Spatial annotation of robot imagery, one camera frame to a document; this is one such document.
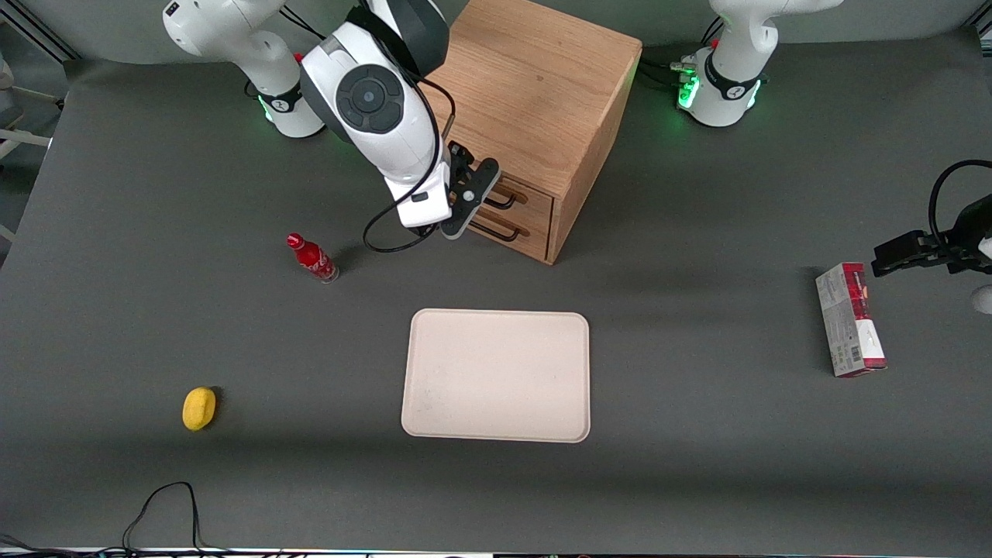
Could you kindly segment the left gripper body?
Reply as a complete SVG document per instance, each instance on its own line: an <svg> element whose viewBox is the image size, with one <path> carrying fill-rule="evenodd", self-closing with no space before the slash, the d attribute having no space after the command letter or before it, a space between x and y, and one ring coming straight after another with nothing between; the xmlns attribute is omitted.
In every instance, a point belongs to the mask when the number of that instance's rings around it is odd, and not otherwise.
<svg viewBox="0 0 992 558"><path fill-rule="evenodd" d="M952 248L964 267L991 275L991 195L960 212L952 228Z"/></svg>

